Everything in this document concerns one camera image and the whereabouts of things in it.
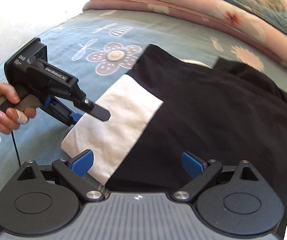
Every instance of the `flower pattern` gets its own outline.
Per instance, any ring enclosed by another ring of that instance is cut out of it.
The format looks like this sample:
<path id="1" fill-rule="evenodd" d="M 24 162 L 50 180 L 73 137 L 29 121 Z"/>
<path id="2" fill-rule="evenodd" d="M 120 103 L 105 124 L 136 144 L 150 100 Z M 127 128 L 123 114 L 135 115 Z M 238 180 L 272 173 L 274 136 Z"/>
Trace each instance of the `flower pattern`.
<path id="1" fill-rule="evenodd" d="M 119 67 L 131 69 L 138 59 L 133 55 L 141 51 L 137 45 L 124 47 L 119 42 L 110 42 L 104 46 L 103 51 L 93 52 L 86 59 L 89 62 L 100 62 L 96 66 L 96 73 L 106 76 L 115 73 Z"/>
<path id="2" fill-rule="evenodd" d="M 111 14 L 115 13 L 116 11 L 117 11 L 117 10 L 110 10 L 110 11 L 108 11 L 108 12 L 105 12 L 105 13 L 100 14 L 99 16 L 111 15 Z"/>
<path id="3" fill-rule="evenodd" d="M 231 25 L 240 25 L 242 23 L 241 17 L 237 12 L 226 11 L 223 16 Z"/>
<path id="4" fill-rule="evenodd" d="M 222 3 L 218 0 L 215 3 L 216 9 L 205 9 L 204 13 L 223 20 L 233 28 L 242 31 L 249 37 L 265 45 L 266 33 L 256 22 L 256 17 L 229 3 Z"/>
<path id="5" fill-rule="evenodd" d="M 236 55 L 243 63 L 253 67 L 254 69 L 262 72 L 264 70 L 263 63 L 261 60 L 248 49 L 242 47 L 234 46 L 231 52 Z"/>
<path id="6" fill-rule="evenodd" d="M 172 8 L 172 7 L 168 7 L 168 6 L 165 6 L 165 5 L 154 4 L 154 3 L 147 3 L 147 7 L 150 10 L 155 11 L 156 13 L 167 14 L 167 15 L 170 14 L 171 10 L 174 10 L 174 8 Z"/>
<path id="7" fill-rule="evenodd" d="M 210 36 L 210 40 L 212 41 L 212 45 L 213 47 L 219 51 L 219 52 L 223 52 L 223 48 L 221 47 L 221 45 L 218 43 L 218 39 L 216 37 Z"/>

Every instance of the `blue bedsheet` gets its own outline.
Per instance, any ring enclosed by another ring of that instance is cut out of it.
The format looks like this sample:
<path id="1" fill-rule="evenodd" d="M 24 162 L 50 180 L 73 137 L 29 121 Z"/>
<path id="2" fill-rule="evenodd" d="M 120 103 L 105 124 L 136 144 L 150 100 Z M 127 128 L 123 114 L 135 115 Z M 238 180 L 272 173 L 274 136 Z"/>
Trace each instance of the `blue bedsheet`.
<path id="1" fill-rule="evenodd" d="M 177 58 L 197 60 L 208 66 L 218 57 L 243 60 L 262 69 L 287 91 L 287 70 L 256 49 L 225 33 L 161 14 L 91 10 L 39 37 L 48 47 L 49 63 L 77 76 L 79 87 L 93 101 L 127 72 L 125 67 L 131 67 L 150 43 Z M 121 57 L 125 51 L 130 51 L 129 58 Z M 0 81 L 5 81 L 3 64 Z M 80 112 L 72 103 L 63 101 Z M 21 161 L 33 159 L 46 165 L 68 157 L 60 144 L 69 130 L 70 127 L 38 110 L 35 119 L 14 132 Z M 0 135 L 0 190 L 17 169 L 11 136 Z"/>

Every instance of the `pink blanket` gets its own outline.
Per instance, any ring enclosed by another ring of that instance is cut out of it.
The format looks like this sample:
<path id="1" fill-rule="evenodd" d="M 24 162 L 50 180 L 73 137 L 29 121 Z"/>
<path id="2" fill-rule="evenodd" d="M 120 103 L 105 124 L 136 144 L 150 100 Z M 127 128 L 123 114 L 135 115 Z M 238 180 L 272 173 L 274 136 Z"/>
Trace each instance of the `pink blanket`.
<path id="1" fill-rule="evenodd" d="M 223 0 L 91 0 L 83 10 L 155 12 L 228 33 L 287 67 L 287 36 L 255 15 Z"/>

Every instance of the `gray gripper housing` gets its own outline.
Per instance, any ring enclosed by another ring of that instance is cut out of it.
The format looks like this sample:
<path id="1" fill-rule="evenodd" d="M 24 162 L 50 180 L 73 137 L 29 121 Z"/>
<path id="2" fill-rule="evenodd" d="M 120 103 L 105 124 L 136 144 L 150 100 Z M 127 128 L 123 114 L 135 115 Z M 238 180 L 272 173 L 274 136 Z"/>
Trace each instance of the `gray gripper housing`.
<path id="1" fill-rule="evenodd" d="M 0 234 L 0 240 L 24 239 L 229 240 L 241 238 L 233 238 L 213 231 L 198 219 L 190 205 L 175 203 L 164 193 L 111 193 L 105 201 L 85 204 L 74 221 L 55 233 L 38 237 L 20 237 L 6 232 Z M 273 233 L 247 239 L 279 240 Z"/>

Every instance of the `cartoon flower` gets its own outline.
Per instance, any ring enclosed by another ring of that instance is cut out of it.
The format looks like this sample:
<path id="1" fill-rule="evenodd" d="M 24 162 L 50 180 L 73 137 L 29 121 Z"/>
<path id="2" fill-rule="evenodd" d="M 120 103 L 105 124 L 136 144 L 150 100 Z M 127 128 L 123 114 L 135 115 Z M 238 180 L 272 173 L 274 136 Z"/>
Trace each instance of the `cartoon flower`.
<path id="1" fill-rule="evenodd" d="M 241 59 L 243 63 L 253 67 L 260 72 L 264 70 L 264 66 L 261 60 L 248 49 L 244 49 L 237 46 L 234 46 L 232 48 L 233 49 L 231 50 L 231 52 L 235 54 L 237 58 Z"/>
<path id="2" fill-rule="evenodd" d="M 86 60 L 89 62 L 100 62 L 96 66 L 96 73 L 99 75 L 110 75 L 115 73 L 119 67 L 132 68 L 137 57 L 133 54 L 141 52 L 142 49 L 136 45 L 124 47 L 119 42 L 110 42 L 104 46 L 104 50 L 89 54 Z"/>

